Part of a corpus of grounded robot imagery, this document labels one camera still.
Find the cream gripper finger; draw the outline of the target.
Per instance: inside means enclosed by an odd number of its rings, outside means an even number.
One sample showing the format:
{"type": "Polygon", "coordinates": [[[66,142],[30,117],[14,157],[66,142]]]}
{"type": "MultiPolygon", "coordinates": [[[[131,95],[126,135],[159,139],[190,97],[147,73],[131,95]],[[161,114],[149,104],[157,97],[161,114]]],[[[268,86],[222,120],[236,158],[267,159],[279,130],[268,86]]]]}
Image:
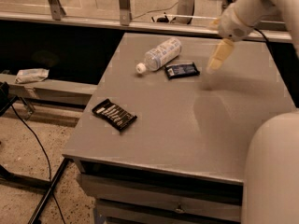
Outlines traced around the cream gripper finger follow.
{"type": "Polygon", "coordinates": [[[213,20],[209,25],[208,28],[210,30],[217,30],[219,28],[219,24],[220,24],[220,19],[217,18],[215,20],[213,20]]]}
{"type": "Polygon", "coordinates": [[[223,38],[214,48],[206,67],[206,72],[212,74],[219,70],[225,60],[231,55],[235,48],[235,42],[228,38],[223,38]]]}

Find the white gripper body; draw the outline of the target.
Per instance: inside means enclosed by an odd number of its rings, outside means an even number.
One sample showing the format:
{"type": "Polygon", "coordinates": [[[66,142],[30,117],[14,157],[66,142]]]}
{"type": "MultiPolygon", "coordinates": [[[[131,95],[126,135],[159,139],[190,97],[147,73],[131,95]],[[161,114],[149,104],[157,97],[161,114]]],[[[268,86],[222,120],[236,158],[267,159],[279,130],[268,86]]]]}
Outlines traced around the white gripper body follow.
{"type": "Polygon", "coordinates": [[[252,27],[239,19],[234,3],[228,6],[219,17],[218,32],[222,38],[238,42],[246,38],[252,30],[252,27]]]}

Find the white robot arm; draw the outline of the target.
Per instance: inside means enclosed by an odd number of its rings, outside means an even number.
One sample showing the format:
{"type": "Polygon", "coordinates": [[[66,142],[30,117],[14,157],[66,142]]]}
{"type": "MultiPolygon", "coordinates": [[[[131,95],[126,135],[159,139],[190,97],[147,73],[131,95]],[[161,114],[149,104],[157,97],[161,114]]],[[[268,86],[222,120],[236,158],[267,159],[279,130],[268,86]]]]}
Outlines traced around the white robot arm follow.
{"type": "MultiPolygon", "coordinates": [[[[206,70],[217,71],[261,19],[279,11],[299,55],[299,0],[236,0],[212,22],[222,41],[206,70]]],[[[241,224],[299,224],[299,113],[271,118],[253,135],[246,159],[241,224]]]]}

